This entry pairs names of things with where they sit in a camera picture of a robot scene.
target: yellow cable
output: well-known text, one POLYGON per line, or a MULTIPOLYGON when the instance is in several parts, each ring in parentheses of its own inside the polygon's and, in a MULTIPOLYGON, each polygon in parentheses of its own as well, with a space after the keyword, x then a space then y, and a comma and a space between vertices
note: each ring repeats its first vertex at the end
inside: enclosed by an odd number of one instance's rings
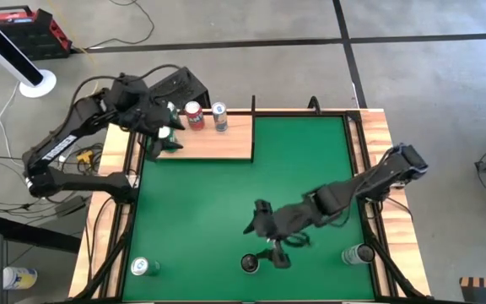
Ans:
MULTIPOLYGON (((65 29, 70 34, 70 37, 73 40, 73 42, 75 44, 78 44, 78 40, 76 39, 76 35, 74 35, 73 28, 68 25, 67 20, 65 19, 65 17, 63 17, 59 8, 57 8, 57 6, 54 4, 54 2, 52 0, 46 0, 46 1, 48 1, 48 5, 50 5, 51 10, 56 14, 57 19, 63 23, 63 26, 65 26, 65 29)), ((82 53, 84 53, 85 56, 88 57, 88 59, 91 61, 91 64, 93 64, 94 73, 98 74, 98 72, 99 72, 98 67, 99 66, 97 65, 95 58, 93 56, 91 56, 91 54, 89 54, 87 51, 85 51, 82 47, 76 46, 76 45, 75 45, 75 47, 78 48, 80 51, 82 51, 82 53)), ((97 91, 98 88, 99 88, 99 82, 95 81, 93 92, 91 92, 91 94, 94 94, 97 91)))

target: wooden block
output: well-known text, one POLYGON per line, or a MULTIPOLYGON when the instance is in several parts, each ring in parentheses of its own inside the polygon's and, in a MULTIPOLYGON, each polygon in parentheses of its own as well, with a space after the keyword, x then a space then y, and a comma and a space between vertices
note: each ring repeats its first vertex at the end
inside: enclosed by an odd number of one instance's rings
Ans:
POLYGON ((228 129, 218 132, 212 115, 203 116, 206 126, 200 131, 189 127, 186 116, 180 116, 186 130, 176 130, 183 145, 174 153, 161 152, 160 159, 238 159, 249 160, 252 146, 252 116, 228 115, 228 129))

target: wooden board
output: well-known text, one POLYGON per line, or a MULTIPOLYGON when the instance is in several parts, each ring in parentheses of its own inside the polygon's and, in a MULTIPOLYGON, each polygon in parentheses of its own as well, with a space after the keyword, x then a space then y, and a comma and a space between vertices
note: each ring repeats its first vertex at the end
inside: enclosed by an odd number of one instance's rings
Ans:
POLYGON ((180 116, 186 130, 175 130, 177 141, 184 149, 174 153, 161 152, 160 159, 242 159, 251 158, 252 116, 229 115, 228 129, 215 129, 213 116, 204 115, 205 127, 194 131, 189 127, 186 116, 180 116))
MULTIPOLYGON (((257 111, 313 111, 310 109, 256 109, 257 111)), ((325 109, 329 111, 346 111, 354 109, 325 109)), ((233 109, 232 111, 249 111, 248 109, 233 109)), ((364 134, 366 139, 367 149, 370 153, 370 160, 372 165, 375 165, 386 150, 391 147, 392 139, 389 134, 387 126, 386 115, 381 109, 365 109, 361 110, 364 134)), ((357 142, 357 134, 354 128, 350 128, 354 139, 354 150, 356 152, 356 159, 358 165, 361 165, 362 156, 357 142)), ((110 126, 108 133, 106 134, 105 148, 103 150, 103 156, 100 162, 100 174, 105 175, 113 171, 121 171, 123 162, 125 159, 125 153, 127 149, 128 133, 121 131, 117 126, 110 126)), ((138 164, 138 156, 132 156, 131 167, 136 169, 138 164)), ((391 196, 397 201, 408 205, 404 191, 393 191, 391 196)), ((108 198, 105 193, 94 193, 91 199, 91 205, 88 213, 88 228, 89 232, 93 230, 93 224, 99 212, 100 206, 108 198)), ((114 217, 113 203, 108 203, 105 207, 99 225, 97 233, 95 235, 95 250, 93 254, 93 270, 97 271, 98 267, 105 259, 106 251, 108 247, 108 239, 110 235, 111 225, 114 217)), ((406 277, 412 282, 412 284, 424 294, 429 295, 429 286, 424 272, 423 262, 419 254, 419 246, 413 224, 409 218, 409 215, 392 204, 384 204, 384 210, 382 211, 384 218, 384 226, 386 227, 386 236, 389 244, 391 257, 397 263, 399 269, 406 275, 406 277)), ((127 221, 127 209, 123 211, 121 218, 121 227, 125 225, 127 221)), ((75 296, 78 294, 87 283, 87 246, 85 242, 85 236, 82 238, 82 246, 78 253, 78 259, 76 262, 76 268, 74 270, 73 282, 71 284, 69 296, 75 296)), ((377 261, 379 281, 382 286, 382 291, 386 290, 386 276, 383 268, 383 263, 377 261)), ((118 258, 112 267, 111 279, 108 288, 108 296, 114 296, 116 294, 116 282, 117 275, 119 274, 119 267, 121 266, 121 258, 118 258)))

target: white cable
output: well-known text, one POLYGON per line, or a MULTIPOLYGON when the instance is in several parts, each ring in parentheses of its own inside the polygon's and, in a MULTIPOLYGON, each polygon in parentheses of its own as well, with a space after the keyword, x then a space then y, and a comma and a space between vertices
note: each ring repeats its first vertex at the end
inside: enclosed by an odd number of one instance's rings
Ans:
POLYGON ((5 112, 5 110, 7 110, 7 107, 13 102, 14 97, 16 96, 16 91, 18 90, 19 85, 20 85, 20 82, 18 81, 16 83, 16 86, 14 87, 13 94, 10 95, 10 98, 8 99, 7 103, 5 104, 5 106, 3 107, 3 109, 0 112, 0 126, 1 126, 1 129, 3 130, 3 137, 5 138, 5 146, 7 147, 7 154, 8 154, 8 157, 10 158, 10 161, 12 161, 13 164, 23 168, 24 165, 21 165, 21 164, 17 163, 16 161, 14 161, 13 156, 10 154, 10 147, 9 147, 9 144, 8 144, 7 130, 5 130, 5 126, 3 126, 3 123, 1 122, 1 117, 3 116, 3 113, 5 112))

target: green can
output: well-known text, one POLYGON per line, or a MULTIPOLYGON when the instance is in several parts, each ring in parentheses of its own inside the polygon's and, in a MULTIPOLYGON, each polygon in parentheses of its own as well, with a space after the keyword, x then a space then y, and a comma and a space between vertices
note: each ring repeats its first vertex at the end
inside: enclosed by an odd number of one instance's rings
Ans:
POLYGON ((181 123, 181 119, 179 118, 179 113, 177 111, 176 105, 174 105, 173 102, 168 101, 168 109, 170 109, 170 114, 172 116, 172 119, 175 120, 178 123, 181 123))
MULTIPOLYGON (((159 139, 167 139, 171 143, 177 143, 176 135, 174 134, 174 129, 170 127, 162 127, 159 129, 159 139)), ((177 149, 167 149, 166 152, 174 153, 177 149)))
POLYGON ((131 272, 134 275, 156 275, 160 272, 160 263, 157 261, 150 263, 143 257, 135 258, 131 264, 131 272))

